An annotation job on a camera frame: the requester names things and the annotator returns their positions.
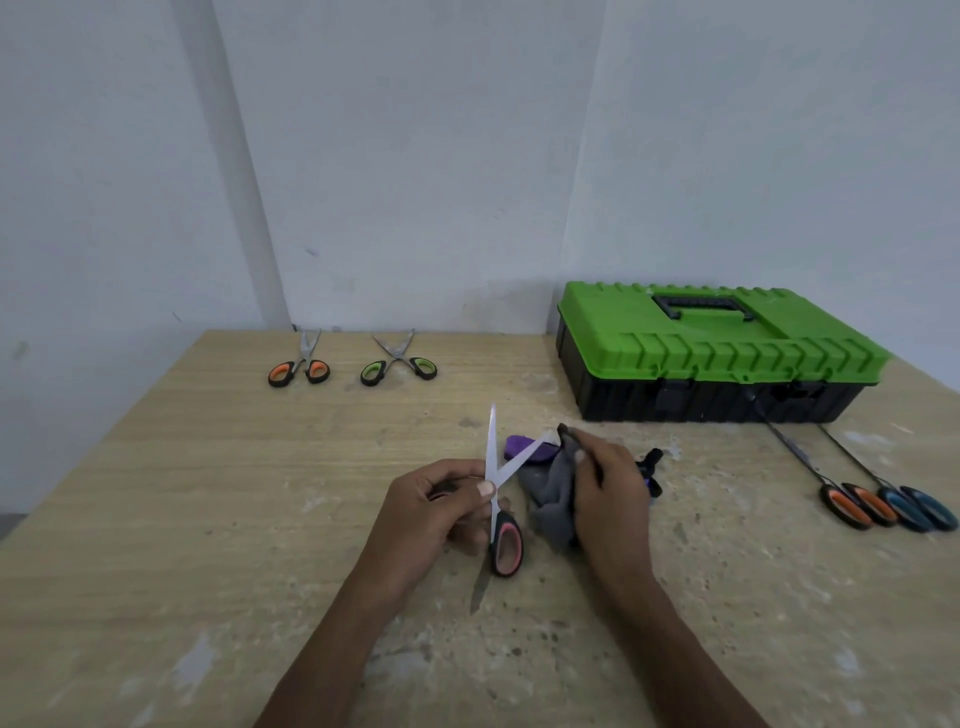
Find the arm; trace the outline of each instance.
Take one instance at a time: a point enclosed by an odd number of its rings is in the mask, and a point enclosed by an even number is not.
[[[347,722],[373,645],[430,570],[447,537],[463,546],[487,542],[492,483],[458,480],[456,493],[433,502],[427,494],[445,480],[483,472],[482,460],[442,460],[391,483],[356,566],[254,728],[325,728]]]
[[[576,456],[577,536],[624,625],[628,649],[642,663],[648,694],[663,725],[766,726],[700,646],[654,578],[650,495],[633,456],[581,430],[576,434],[584,448]]]

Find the scissors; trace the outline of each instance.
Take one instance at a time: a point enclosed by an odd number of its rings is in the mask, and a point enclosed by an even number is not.
[[[889,505],[900,519],[900,523],[911,531],[927,533],[934,529],[955,531],[960,522],[949,508],[930,494],[916,488],[902,485],[899,488],[885,480],[860,462],[852,452],[846,449],[829,433],[823,425],[817,425],[830,441],[840,448],[864,473],[869,475],[878,487],[876,496]]]
[[[368,364],[363,368],[363,372],[360,373],[360,381],[362,381],[368,387],[375,387],[380,383],[380,380],[387,375],[387,370],[390,369],[390,365],[395,361],[402,361],[404,364],[414,370],[414,374],[421,379],[429,380],[436,376],[437,365],[429,359],[424,359],[422,356],[411,356],[409,359],[403,358],[403,353],[407,351],[407,347],[409,347],[410,342],[413,341],[415,332],[416,329],[411,328],[410,333],[407,334],[407,338],[404,339],[403,343],[395,349],[391,349],[378,338],[376,338],[376,336],[374,336],[373,341],[379,344],[380,349],[388,353],[391,356],[391,359],[390,361],[380,359],[379,361],[374,361]]]
[[[513,516],[507,511],[500,510],[500,504],[497,496],[500,486],[507,482],[516,471],[520,469],[537,448],[546,442],[548,433],[543,435],[521,452],[507,462],[502,468],[497,468],[496,456],[496,404],[490,408],[490,429],[487,432],[487,465],[484,471],[484,477],[496,486],[497,493],[493,494],[490,501],[490,546],[488,548],[487,560],[490,562],[490,571],[497,576],[513,576],[520,568],[523,562],[523,534],[520,532],[520,526]],[[437,485],[427,496],[428,500],[436,500],[439,497],[449,496],[456,492],[456,486],[450,482],[444,482]],[[490,571],[487,571],[486,565],[477,578],[474,585],[474,598],[472,603],[476,606],[471,607],[471,613],[476,612],[479,606],[479,600],[483,597],[486,589]]]
[[[866,531],[874,523],[889,528],[897,523],[897,512],[876,494],[866,488],[852,483],[837,483],[820,472],[807,454],[789,437],[780,432],[770,420],[766,412],[756,400],[756,395],[747,393],[747,399],[754,404],[754,410],[760,419],[777,435],[793,455],[820,480],[820,500],[830,513],[851,528]]]
[[[320,332],[317,331],[317,335],[313,339],[311,344],[307,338],[307,332],[300,332],[300,358],[296,361],[285,361],[282,364],[277,364],[273,369],[270,370],[270,373],[267,375],[267,381],[272,387],[285,387],[291,382],[294,378],[294,374],[297,373],[297,368],[300,364],[305,362],[310,362],[306,368],[306,380],[311,384],[320,384],[322,381],[326,381],[326,378],[330,376],[330,368],[326,365],[325,361],[320,359],[314,359],[313,350],[317,347],[317,342],[320,340]]]

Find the green-handled scissors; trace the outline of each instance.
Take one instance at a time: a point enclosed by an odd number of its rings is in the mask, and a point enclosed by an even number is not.
[[[415,332],[416,329],[411,328],[410,333],[407,334],[407,338],[404,339],[403,343],[395,349],[391,349],[378,338],[376,338],[376,336],[374,336],[373,341],[379,344],[380,349],[388,353],[391,358],[389,361],[386,359],[380,359],[379,361],[374,361],[368,364],[363,368],[363,372],[360,373],[360,381],[362,381],[368,387],[376,386],[380,383],[380,380],[387,375],[387,370],[390,369],[390,365],[395,361],[402,361],[404,364],[414,370],[414,374],[421,379],[432,379],[434,376],[436,376],[437,365],[429,359],[424,359],[422,356],[411,356],[409,359],[403,358],[403,353],[407,351],[407,347],[409,347],[410,342],[413,341]]]

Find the wooden table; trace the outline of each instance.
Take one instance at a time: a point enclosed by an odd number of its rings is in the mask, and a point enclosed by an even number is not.
[[[205,334],[0,545],[0,724],[250,725],[394,476],[482,456],[494,399],[501,437],[580,422],[549,337],[418,334],[440,376],[396,366],[367,388],[380,349],[324,334],[326,384],[269,388],[296,345]],[[847,528],[762,425],[589,428],[666,450],[658,577],[775,725],[960,725],[960,534]],[[863,480],[813,427],[785,429]],[[832,429],[960,512],[957,394],[896,361]],[[653,724],[576,566],[528,547],[473,616],[479,561],[441,558],[377,645],[353,724]]]

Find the toolbox handle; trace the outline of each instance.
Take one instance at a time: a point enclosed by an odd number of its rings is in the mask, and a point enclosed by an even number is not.
[[[681,311],[676,307],[683,308],[719,308],[725,311],[740,311],[743,314],[744,323],[752,321],[755,317],[752,311],[747,310],[737,299],[732,298],[710,298],[707,296],[654,296],[654,303],[674,321],[680,320]]]

